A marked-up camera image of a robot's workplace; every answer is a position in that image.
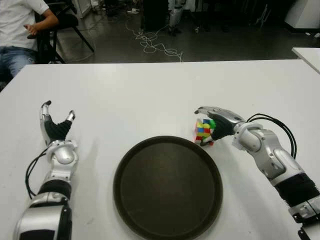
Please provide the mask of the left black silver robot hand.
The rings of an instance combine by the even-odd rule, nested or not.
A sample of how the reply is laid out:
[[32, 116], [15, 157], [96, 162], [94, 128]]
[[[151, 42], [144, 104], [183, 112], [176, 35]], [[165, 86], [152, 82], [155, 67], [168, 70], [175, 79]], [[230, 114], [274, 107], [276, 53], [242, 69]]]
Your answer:
[[40, 129], [47, 146], [55, 141], [64, 141], [76, 118], [75, 112], [71, 110], [64, 121], [54, 123], [49, 113], [51, 103], [52, 101], [48, 100], [40, 108]]

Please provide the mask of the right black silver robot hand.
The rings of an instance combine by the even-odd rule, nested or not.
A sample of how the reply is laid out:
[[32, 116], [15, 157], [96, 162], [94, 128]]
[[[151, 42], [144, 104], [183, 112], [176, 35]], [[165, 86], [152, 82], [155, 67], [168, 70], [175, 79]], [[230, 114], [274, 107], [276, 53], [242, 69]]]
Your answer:
[[194, 113], [204, 114], [215, 122], [215, 129], [210, 136], [200, 142], [201, 147], [226, 136], [234, 135], [236, 125], [243, 124], [246, 121], [240, 115], [216, 106], [201, 106]]

